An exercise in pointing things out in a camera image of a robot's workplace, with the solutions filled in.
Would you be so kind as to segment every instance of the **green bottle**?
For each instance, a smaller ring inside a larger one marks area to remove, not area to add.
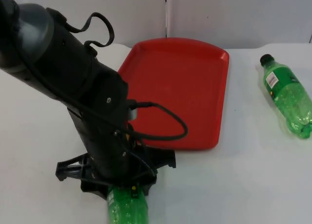
[[[291,69],[275,62],[271,55],[260,59],[265,69],[263,82],[274,103],[286,118],[291,132],[309,138],[312,131],[312,102]]]
[[[112,187],[107,202],[110,224],[148,224],[148,207],[140,187]]]

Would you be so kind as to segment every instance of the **black bottle cap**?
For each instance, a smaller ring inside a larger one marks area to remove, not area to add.
[[[272,61],[274,61],[274,58],[269,54],[262,56],[260,59],[261,66],[264,66],[267,62],[272,62]]]

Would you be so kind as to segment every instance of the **white tabletop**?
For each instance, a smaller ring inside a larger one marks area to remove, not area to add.
[[[98,58],[118,69],[130,49]],[[265,93],[259,59],[289,65],[312,96],[312,45],[228,50],[220,140],[210,151],[177,152],[147,198],[150,224],[312,223],[312,141],[299,140]],[[0,72],[0,223],[105,224],[107,205],[55,177],[56,164],[85,153],[66,108]]]

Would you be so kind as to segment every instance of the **white wall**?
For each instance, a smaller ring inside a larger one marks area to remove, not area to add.
[[[93,12],[102,13],[112,24],[116,43],[135,43],[165,36],[165,0],[16,0],[33,2],[59,10],[68,22],[81,28]],[[105,43],[108,33],[99,19],[93,19],[89,30],[77,35],[81,41]]]
[[[168,36],[222,48],[309,42],[311,0],[168,0]]]

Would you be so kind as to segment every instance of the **red tray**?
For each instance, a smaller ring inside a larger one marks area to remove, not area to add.
[[[129,99],[153,101],[181,117],[189,134],[176,141],[145,140],[163,149],[211,149],[219,140],[229,54],[205,42],[162,38],[136,44],[119,74],[129,84]],[[139,109],[131,122],[153,135],[183,132],[170,116],[155,108]]]

